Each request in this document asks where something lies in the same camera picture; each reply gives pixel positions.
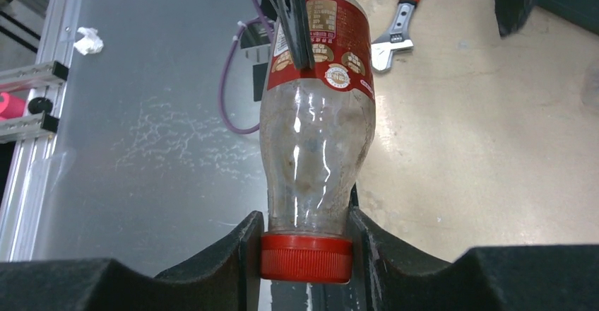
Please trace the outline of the red cap tea bottle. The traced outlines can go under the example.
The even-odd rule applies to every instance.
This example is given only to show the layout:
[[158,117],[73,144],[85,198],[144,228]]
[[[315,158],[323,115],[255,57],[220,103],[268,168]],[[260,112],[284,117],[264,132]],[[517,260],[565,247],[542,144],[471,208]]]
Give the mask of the red cap tea bottle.
[[356,0],[306,5],[314,67],[294,67],[278,28],[261,99],[268,230],[261,238],[260,275],[347,283],[350,192],[376,128],[369,23]]

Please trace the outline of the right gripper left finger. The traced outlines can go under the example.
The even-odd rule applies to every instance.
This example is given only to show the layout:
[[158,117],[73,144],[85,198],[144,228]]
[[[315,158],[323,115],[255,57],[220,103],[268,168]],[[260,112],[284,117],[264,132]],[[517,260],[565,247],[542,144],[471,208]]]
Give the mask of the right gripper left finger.
[[2,310],[257,310],[263,215],[150,277],[115,259],[1,263]]

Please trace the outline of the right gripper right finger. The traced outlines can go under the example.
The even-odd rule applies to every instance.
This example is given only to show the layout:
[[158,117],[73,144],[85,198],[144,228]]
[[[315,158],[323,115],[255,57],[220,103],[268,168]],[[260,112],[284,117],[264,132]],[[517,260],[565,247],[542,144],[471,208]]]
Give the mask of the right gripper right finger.
[[430,255],[350,210],[366,310],[597,310],[597,245],[473,247]]

